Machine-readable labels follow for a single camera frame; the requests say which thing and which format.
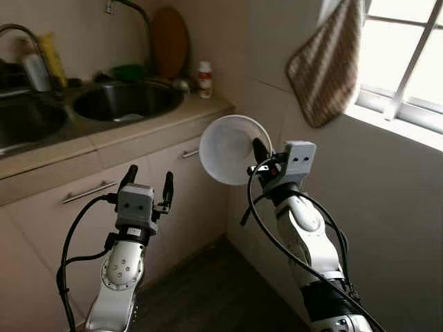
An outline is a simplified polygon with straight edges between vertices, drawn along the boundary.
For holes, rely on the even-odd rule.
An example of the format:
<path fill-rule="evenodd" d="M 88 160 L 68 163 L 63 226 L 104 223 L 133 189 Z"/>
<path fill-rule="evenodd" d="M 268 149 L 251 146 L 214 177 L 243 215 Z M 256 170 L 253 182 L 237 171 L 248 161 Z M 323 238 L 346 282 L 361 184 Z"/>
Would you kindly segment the round white plate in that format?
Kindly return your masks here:
<path fill-rule="evenodd" d="M 265 154 L 254 157 L 253 140 L 259 139 Z M 225 185 L 241 186 L 248 180 L 247 168 L 268 158 L 274 145 L 268 132 L 256 120 L 244 115 L 225 115 L 213 120 L 199 143 L 199 157 L 204 170 Z"/>

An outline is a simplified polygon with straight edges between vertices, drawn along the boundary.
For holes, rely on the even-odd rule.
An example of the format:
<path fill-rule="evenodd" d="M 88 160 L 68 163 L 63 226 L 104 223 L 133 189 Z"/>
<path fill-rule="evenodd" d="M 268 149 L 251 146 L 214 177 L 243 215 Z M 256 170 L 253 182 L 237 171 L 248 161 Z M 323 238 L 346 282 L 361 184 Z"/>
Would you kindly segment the beige kitchen base cabinet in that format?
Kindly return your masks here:
<path fill-rule="evenodd" d="M 145 258 L 145 285 L 224 233 L 226 190 L 202 169 L 199 137 L 215 115 L 168 114 L 33 151 L 41 167 L 17 175 L 0 162 L 0 332 L 65 332 L 55 274 L 66 232 L 89 199 L 62 203 L 69 193 L 117 181 L 137 165 L 137 183 L 161 191 L 174 174 L 171 213 L 159 221 Z"/>

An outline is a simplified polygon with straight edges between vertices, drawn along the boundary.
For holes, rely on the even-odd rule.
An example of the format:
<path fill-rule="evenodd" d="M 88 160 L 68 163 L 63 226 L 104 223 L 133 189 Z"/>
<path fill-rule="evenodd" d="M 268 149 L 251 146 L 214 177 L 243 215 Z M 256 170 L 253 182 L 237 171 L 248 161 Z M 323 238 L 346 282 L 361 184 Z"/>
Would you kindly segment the white dish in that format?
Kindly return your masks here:
<path fill-rule="evenodd" d="M 136 122 L 145 119 L 145 116 L 137 113 L 129 113 L 123 116 L 117 117 L 113 119 L 113 122 L 117 123 L 125 123 L 125 122 Z"/>

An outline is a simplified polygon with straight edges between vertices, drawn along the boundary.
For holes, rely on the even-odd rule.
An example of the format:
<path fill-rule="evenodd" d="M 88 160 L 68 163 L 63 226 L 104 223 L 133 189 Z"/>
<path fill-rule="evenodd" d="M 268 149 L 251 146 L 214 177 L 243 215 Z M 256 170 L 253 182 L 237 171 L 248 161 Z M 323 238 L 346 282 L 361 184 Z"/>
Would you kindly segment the stainless steel double sink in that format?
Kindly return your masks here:
<path fill-rule="evenodd" d="M 113 80 L 63 89 L 60 97 L 28 91 L 0 99 L 0 159 L 157 118 L 180 107 L 185 96 L 159 80 Z M 145 119 L 113 122 L 129 113 Z"/>

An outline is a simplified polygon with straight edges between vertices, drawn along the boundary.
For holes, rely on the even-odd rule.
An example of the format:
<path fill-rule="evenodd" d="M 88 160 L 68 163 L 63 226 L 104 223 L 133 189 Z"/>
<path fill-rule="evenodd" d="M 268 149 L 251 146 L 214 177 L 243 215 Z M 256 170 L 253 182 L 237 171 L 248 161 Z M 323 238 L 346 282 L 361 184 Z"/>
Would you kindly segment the white bottle with red label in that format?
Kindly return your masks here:
<path fill-rule="evenodd" d="M 199 97 L 210 99 L 213 95 L 213 70 L 209 61 L 199 61 L 197 67 L 197 86 L 199 87 Z"/>

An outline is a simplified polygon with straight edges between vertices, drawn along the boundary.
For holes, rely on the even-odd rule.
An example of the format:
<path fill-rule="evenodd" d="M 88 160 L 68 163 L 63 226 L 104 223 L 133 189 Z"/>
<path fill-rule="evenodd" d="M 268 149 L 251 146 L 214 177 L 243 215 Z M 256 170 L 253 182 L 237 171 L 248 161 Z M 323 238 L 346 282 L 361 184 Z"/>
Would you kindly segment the round shiny steel lid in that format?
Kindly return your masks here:
<path fill-rule="evenodd" d="M 177 77 L 172 80 L 173 86 L 183 92 L 183 94 L 190 94 L 193 92 L 193 83 L 186 77 Z"/>

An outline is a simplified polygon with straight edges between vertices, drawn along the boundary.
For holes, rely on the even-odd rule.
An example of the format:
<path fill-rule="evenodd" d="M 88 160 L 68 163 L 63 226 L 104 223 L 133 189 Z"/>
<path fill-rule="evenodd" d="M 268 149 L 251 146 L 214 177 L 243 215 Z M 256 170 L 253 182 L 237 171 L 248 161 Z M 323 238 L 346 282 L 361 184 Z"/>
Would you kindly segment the brown striped dish towel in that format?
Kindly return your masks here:
<path fill-rule="evenodd" d="M 320 129 L 354 104 L 359 90 L 366 0 L 340 0 L 286 66 L 308 126 Z"/>

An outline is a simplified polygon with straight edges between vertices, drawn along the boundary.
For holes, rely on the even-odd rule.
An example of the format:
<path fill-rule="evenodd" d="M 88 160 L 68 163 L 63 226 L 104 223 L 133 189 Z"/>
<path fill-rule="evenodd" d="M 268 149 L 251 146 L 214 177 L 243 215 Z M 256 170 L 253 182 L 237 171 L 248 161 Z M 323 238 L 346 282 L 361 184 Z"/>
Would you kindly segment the small green plastic bowl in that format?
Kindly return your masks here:
<path fill-rule="evenodd" d="M 147 69 L 142 64 L 121 64 L 111 69 L 111 76 L 124 82 L 137 82 L 147 77 Z"/>

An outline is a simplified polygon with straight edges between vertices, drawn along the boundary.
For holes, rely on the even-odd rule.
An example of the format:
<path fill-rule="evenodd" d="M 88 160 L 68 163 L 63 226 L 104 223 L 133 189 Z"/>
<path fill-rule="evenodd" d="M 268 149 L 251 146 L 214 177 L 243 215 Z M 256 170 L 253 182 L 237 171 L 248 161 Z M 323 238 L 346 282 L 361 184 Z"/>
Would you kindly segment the chrome arched sink faucet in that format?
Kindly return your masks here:
<path fill-rule="evenodd" d="M 18 30 L 28 35 L 28 38 L 31 40 L 32 45 L 35 48 L 35 53 L 38 54 L 38 56 L 40 57 L 40 61 L 42 63 L 42 72 L 45 76 L 44 81 L 46 82 L 46 89 L 40 89 L 40 86 L 36 83 L 38 82 L 38 75 L 28 75 L 33 91 L 40 93 L 53 92 L 57 97 L 60 97 L 62 95 L 62 86 L 57 81 L 57 77 L 54 76 L 53 73 L 50 71 L 50 66 L 48 66 L 48 58 L 46 56 L 44 48 L 42 48 L 42 45 L 40 44 L 38 36 L 30 29 L 20 24 L 0 24 L 0 36 L 8 32 L 9 30 Z"/>

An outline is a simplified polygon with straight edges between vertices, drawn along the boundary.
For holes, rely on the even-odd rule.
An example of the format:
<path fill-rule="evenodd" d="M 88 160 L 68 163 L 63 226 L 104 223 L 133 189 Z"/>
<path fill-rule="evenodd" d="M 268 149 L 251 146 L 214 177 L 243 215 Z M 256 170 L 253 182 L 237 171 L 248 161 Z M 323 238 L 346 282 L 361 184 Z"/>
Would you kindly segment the tall grey gooseneck tap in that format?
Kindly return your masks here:
<path fill-rule="evenodd" d="M 152 78 L 155 75 L 156 70 L 154 67 L 154 57 L 153 57 L 153 41 L 152 41 L 152 28 L 151 21 L 148 13 L 143 7 L 139 6 L 139 4 L 133 2 L 132 0 L 107 0 L 105 3 L 105 13 L 108 15 L 114 15 L 114 4 L 122 3 L 124 6 L 131 8 L 139 13 L 143 20 L 143 25 L 145 26 L 146 32 L 146 41 L 147 41 L 147 57 L 143 67 L 145 67 L 145 76 L 146 78 Z"/>

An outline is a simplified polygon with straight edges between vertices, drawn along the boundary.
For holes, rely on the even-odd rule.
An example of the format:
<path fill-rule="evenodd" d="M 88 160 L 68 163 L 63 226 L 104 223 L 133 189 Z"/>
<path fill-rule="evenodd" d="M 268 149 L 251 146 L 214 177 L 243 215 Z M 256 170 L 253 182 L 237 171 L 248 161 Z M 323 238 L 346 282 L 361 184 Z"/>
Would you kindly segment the white detergent bottle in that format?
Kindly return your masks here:
<path fill-rule="evenodd" d="M 20 64 L 24 67 L 26 75 L 32 87 L 38 92 L 48 92 L 53 88 L 42 58 L 37 50 L 32 47 L 24 38 L 18 40 L 18 54 Z"/>

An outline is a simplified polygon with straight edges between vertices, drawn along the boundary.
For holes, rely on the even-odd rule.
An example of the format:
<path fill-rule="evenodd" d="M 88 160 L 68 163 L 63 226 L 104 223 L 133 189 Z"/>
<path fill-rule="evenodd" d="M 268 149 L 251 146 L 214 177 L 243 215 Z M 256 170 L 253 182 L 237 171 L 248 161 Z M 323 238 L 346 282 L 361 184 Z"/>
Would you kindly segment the round wooden cutting board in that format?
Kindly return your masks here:
<path fill-rule="evenodd" d="M 159 76 L 173 80 L 189 63 L 190 39 L 183 16 L 174 7 L 157 10 L 152 21 L 153 59 Z"/>

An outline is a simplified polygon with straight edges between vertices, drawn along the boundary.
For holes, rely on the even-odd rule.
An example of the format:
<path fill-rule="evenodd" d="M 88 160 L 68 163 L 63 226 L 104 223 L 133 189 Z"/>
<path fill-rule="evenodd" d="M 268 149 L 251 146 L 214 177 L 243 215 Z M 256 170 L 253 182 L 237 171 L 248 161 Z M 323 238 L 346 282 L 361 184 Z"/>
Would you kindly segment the yellow squeeze bottle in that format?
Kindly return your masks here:
<path fill-rule="evenodd" d="M 67 87 L 66 73 L 64 73 L 64 67 L 58 55 L 55 34 L 47 33 L 44 35 L 38 35 L 38 41 L 44 51 L 47 60 L 48 72 L 53 76 L 55 82 L 60 86 L 61 89 Z"/>

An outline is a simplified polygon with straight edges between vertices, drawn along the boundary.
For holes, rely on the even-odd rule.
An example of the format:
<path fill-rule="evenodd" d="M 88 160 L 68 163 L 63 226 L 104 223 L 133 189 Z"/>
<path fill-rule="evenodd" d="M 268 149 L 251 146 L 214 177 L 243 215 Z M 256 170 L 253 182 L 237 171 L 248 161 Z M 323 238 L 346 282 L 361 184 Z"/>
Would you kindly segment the white window security grille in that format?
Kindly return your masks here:
<path fill-rule="evenodd" d="M 442 10 L 442 0 L 368 0 L 358 104 L 395 119 Z"/>

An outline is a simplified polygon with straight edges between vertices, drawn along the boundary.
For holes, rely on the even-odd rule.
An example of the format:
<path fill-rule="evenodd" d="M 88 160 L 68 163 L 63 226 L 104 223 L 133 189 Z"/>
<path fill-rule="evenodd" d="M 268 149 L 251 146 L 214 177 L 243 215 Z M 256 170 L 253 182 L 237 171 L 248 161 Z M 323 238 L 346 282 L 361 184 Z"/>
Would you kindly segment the grey window frame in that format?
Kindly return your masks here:
<path fill-rule="evenodd" d="M 443 151 L 443 116 L 434 110 L 360 89 L 345 115 Z"/>

